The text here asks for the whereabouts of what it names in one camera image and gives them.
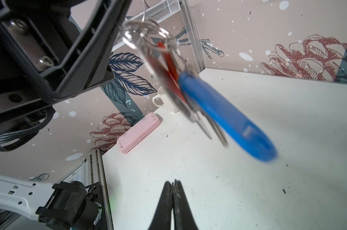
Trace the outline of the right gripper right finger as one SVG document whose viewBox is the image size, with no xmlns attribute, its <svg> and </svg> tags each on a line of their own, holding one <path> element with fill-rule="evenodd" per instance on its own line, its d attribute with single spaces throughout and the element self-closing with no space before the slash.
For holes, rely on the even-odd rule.
<svg viewBox="0 0 347 230">
<path fill-rule="evenodd" d="M 173 214 L 175 230 L 198 230 L 181 181 L 173 183 Z"/>
</svg>

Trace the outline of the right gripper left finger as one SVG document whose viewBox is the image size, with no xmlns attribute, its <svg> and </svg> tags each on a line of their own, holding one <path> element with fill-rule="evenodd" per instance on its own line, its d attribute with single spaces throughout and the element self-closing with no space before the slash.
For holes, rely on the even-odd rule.
<svg viewBox="0 0 347 230">
<path fill-rule="evenodd" d="M 156 211 L 154 213 L 149 230 L 170 230 L 171 213 L 173 209 L 173 189 L 168 181 L 164 183 Z"/>
</svg>

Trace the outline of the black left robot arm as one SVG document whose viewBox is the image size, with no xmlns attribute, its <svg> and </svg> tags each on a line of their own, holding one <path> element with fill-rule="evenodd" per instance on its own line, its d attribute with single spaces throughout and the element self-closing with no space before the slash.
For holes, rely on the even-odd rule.
<svg viewBox="0 0 347 230">
<path fill-rule="evenodd" d="M 84 30 L 70 20 L 80 1 L 0 1 L 0 152 L 28 143 L 53 105 L 113 80 L 109 57 L 130 1 L 98 1 Z M 0 209 L 53 230 L 111 230 L 102 153 L 91 184 L 22 182 L 0 175 Z"/>
</svg>

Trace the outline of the red capped key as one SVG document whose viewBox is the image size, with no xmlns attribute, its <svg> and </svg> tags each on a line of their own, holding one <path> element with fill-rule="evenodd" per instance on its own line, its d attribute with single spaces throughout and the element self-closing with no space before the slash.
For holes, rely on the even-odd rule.
<svg viewBox="0 0 347 230">
<path fill-rule="evenodd" d="M 145 49 L 143 56 L 149 72 L 161 82 L 162 86 L 166 87 L 170 96 L 185 103 L 186 100 L 178 86 L 181 71 L 174 60 L 173 51 L 174 48 L 168 52 Z"/>
</svg>

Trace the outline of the blue capped key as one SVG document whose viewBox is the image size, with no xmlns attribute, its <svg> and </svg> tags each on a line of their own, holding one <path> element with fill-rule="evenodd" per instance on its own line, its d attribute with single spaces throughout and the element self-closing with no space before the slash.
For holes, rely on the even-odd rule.
<svg viewBox="0 0 347 230">
<path fill-rule="evenodd" d="M 200 109 L 254 158 L 270 162 L 277 150 L 267 135 L 218 91 L 199 77 L 182 73 L 178 85 Z"/>
</svg>

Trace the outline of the split keyring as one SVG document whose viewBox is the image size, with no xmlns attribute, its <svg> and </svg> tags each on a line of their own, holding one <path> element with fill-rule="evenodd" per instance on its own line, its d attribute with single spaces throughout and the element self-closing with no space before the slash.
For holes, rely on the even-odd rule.
<svg viewBox="0 0 347 230">
<path fill-rule="evenodd" d="M 120 34 L 123 42 L 133 50 L 168 52 L 175 45 L 175 37 L 152 19 L 125 21 L 121 25 Z"/>
</svg>

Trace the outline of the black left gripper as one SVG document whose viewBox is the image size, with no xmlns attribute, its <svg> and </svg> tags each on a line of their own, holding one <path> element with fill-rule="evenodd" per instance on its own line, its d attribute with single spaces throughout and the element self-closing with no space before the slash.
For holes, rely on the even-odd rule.
<svg viewBox="0 0 347 230">
<path fill-rule="evenodd" d="M 86 27 L 80 1 L 0 1 L 0 127 L 16 127 L 115 78 L 109 56 L 130 1 L 98 1 Z"/>
</svg>

